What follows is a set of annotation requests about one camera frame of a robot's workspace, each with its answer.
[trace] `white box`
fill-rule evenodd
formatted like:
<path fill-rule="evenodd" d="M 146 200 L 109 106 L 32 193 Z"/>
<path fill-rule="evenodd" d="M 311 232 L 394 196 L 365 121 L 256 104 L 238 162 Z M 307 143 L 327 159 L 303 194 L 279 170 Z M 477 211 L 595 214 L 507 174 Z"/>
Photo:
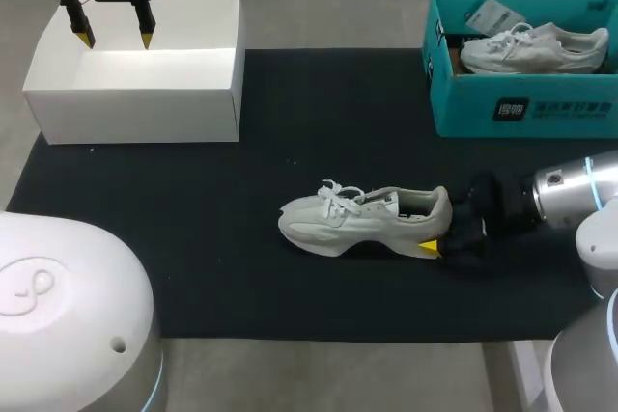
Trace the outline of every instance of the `white box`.
<path fill-rule="evenodd" d="M 152 0 L 151 7 L 149 50 L 130 4 L 84 4 L 92 50 L 58 8 L 23 87 L 49 144 L 238 141 L 240 0 Z"/>

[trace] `shoe sole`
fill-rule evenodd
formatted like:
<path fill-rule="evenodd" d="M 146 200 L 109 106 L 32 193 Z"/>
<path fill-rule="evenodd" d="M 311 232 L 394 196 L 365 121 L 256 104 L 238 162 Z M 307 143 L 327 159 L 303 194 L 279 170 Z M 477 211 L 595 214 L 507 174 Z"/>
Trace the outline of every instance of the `shoe sole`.
<path fill-rule="evenodd" d="M 308 251 L 309 253 L 313 253 L 314 255 L 328 256 L 330 258 L 338 258 L 341 255 L 343 255 L 346 251 L 348 251 L 352 246 L 357 245 L 358 243 L 369 241 L 369 240 L 358 240 L 358 241 L 349 242 L 349 243 L 340 245 L 339 247 L 320 246 L 320 245 L 308 245 L 307 243 L 301 243 L 292 238 L 289 238 L 283 232 L 281 232 L 281 234 L 285 236 L 286 239 L 290 243 L 292 243 L 293 245 L 297 246 L 298 248 L 302 250 Z M 380 241 L 379 243 L 381 243 L 384 246 L 387 246 L 388 248 L 390 248 L 393 252 L 397 253 L 398 255 L 408 256 L 410 258 L 420 258 L 424 260 L 434 260 L 438 258 L 438 255 L 436 255 L 435 253 L 432 253 L 425 248 L 421 248 L 418 245 L 410 244 L 408 241 L 405 241 L 405 240 L 393 239 L 389 241 Z"/>
<path fill-rule="evenodd" d="M 469 67 L 465 65 L 470 71 L 474 74 L 501 74 L 501 75 L 514 75 L 514 74 L 594 74 L 600 67 L 591 68 L 573 68 L 573 69 L 557 69 L 553 72 L 538 72 L 538 73 L 530 73 L 530 72 L 505 72 L 505 71 L 492 71 L 489 69 L 480 69 L 476 67 Z"/>

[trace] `tag paper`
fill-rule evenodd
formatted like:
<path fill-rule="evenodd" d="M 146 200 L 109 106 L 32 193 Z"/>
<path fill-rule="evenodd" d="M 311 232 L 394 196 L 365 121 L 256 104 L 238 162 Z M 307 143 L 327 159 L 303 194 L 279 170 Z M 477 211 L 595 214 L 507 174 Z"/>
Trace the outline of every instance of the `tag paper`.
<path fill-rule="evenodd" d="M 518 23 L 525 23 L 522 15 L 497 0 L 486 0 L 466 24 L 475 31 L 491 37 L 510 30 Z"/>

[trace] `shoe box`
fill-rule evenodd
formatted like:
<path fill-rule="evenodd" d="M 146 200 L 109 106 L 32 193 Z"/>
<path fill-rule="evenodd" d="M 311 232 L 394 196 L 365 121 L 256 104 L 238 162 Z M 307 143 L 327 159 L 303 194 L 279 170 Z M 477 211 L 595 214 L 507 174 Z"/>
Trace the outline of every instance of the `shoe box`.
<path fill-rule="evenodd" d="M 618 138 L 618 0 L 494 0 L 533 27 L 609 31 L 592 74 L 473 74 L 460 60 L 468 26 L 488 0 L 431 0 L 423 61 L 443 137 Z"/>
<path fill-rule="evenodd" d="M 245 35 L 240 0 L 152 0 L 144 49 L 135 9 L 87 2 L 96 42 L 65 7 L 37 45 L 23 93 L 56 144 L 237 142 Z"/>

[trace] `teal shoe box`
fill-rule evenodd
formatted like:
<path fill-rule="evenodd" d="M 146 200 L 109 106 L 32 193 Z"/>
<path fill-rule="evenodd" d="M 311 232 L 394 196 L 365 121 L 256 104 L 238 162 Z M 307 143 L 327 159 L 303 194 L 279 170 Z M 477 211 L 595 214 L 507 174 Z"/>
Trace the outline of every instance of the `teal shoe box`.
<path fill-rule="evenodd" d="M 431 0 L 423 60 L 443 137 L 618 138 L 618 0 L 496 0 L 533 27 L 609 30 L 595 74 L 466 73 L 459 51 L 480 36 L 466 23 L 486 0 Z"/>

